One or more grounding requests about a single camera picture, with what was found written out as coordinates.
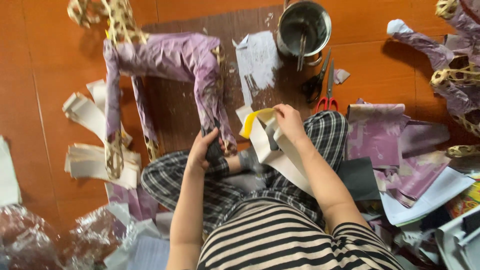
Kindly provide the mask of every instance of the hand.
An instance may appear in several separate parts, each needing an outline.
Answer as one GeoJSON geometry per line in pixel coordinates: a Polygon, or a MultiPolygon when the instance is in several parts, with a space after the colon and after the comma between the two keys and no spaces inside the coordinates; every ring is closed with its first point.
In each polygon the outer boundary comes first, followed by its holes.
{"type": "Polygon", "coordinates": [[[275,116],[280,129],[293,145],[304,139],[308,140],[299,111],[285,104],[278,104],[273,108],[276,110],[275,116]]]}
{"type": "Polygon", "coordinates": [[[202,172],[208,169],[208,162],[205,160],[208,146],[215,140],[218,135],[218,129],[215,128],[212,132],[202,137],[202,132],[199,132],[195,141],[193,142],[192,149],[187,159],[186,170],[194,172],[202,172]]]}

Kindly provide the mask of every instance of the wooden floor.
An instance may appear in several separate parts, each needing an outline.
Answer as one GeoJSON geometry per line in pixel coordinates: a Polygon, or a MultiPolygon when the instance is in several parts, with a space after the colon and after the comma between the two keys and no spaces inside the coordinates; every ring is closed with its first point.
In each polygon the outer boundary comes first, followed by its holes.
{"type": "MultiPolygon", "coordinates": [[[[60,230],[107,203],[99,180],[71,179],[63,171],[68,145],[101,145],[96,136],[64,116],[72,92],[88,95],[85,84],[105,78],[103,28],[82,29],[66,12],[66,0],[2,0],[0,10],[0,134],[10,143],[24,204],[60,230]]],[[[131,0],[139,25],[281,4],[281,0],[131,0]]],[[[401,18],[413,29],[441,39],[452,29],[435,17],[435,0],[323,0],[332,18],[335,67],[351,77],[334,87],[346,112],[357,98],[405,103],[414,119],[446,123],[450,143],[479,141],[449,118],[445,101],[428,82],[432,70],[421,53],[387,41],[387,23],[401,18]]],[[[129,88],[129,80],[122,80],[129,88]]],[[[133,150],[147,154],[133,93],[124,91],[123,124],[133,150]]]]}

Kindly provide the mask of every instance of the striped shirt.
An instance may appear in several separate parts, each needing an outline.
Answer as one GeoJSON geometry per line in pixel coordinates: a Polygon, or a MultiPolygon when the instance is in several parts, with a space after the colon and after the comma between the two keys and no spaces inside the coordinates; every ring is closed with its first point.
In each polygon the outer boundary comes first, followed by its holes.
{"type": "Polygon", "coordinates": [[[205,241],[203,269],[400,270],[402,267],[370,229],[354,223],[326,234],[302,212],[278,201],[243,203],[205,241]]]}

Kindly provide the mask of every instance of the yellow tape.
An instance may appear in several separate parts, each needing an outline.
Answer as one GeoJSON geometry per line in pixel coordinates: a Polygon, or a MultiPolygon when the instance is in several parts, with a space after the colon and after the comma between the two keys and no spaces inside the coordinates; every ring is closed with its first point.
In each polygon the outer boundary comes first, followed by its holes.
{"type": "Polygon", "coordinates": [[[266,108],[254,111],[247,115],[245,123],[243,123],[243,127],[240,130],[240,136],[244,137],[245,139],[250,139],[250,133],[252,132],[253,120],[255,119],[255,117],[257,117],[259,114],[273,113],[274,111],[275,109],[266,108]]]}

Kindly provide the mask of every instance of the wooden board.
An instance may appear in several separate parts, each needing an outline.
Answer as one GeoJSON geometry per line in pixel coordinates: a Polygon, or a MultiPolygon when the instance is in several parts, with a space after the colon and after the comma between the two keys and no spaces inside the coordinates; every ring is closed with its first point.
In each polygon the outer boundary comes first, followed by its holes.
{"type": "MultiPolygon", "coordinates": [[[[149,33],[199,32],[220,38],[227,65],[223,101],[230,127],[237,142],[240,142],[242,138],[237,134],[241,123],[235,110],[244,105],[244,100],[232,40],[240,43],[247,34],[265,30],[270,30],[276,39],[276,28],[282,11],[281,5],[241,10],[186,21],[146,25],[143,30],[149,33]]],[[[275,74],[275,87],[262,90],[253,97],[252,108],[258,110],[285,103],[298,109],[302,117],[307,118],[310,109],[300,91],[300,85],[314,74],[314,70],[305,67],[303,72],[298,73],[296,59],[281,58],[284,65],[275,74]]],[[[157,135],[163,141],[164,151],[169,153],[191,147],[200,130],[193,84],[148,77],[145,85],[149,108],[157,135]]]]}

